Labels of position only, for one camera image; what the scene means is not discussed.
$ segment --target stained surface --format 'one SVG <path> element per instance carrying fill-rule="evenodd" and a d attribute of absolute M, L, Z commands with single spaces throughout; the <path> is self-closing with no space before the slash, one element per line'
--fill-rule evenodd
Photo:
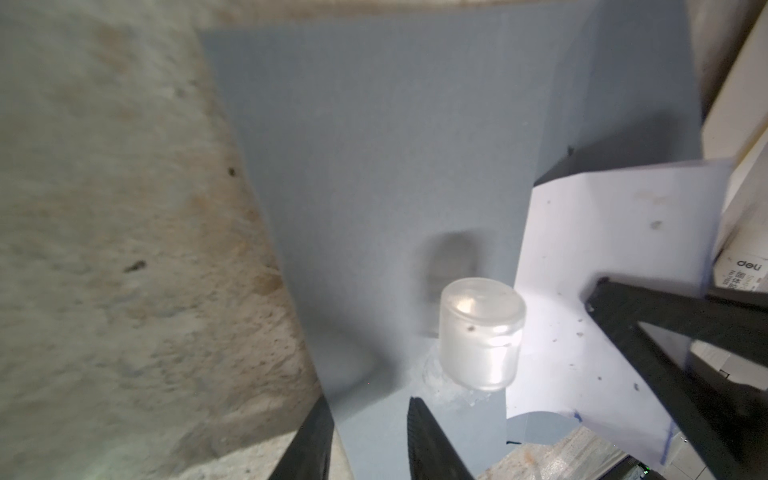
<path fill-rule="evenodd" d="M 319 388 L 197 29 L 402 8 L 0 2 L 1 477 L 269 475 Z M 729 18 L 694 28 L 700 65 L 743 37 Z M 596 445 L 582 429 L 486 477 L 557 478 Z"/>

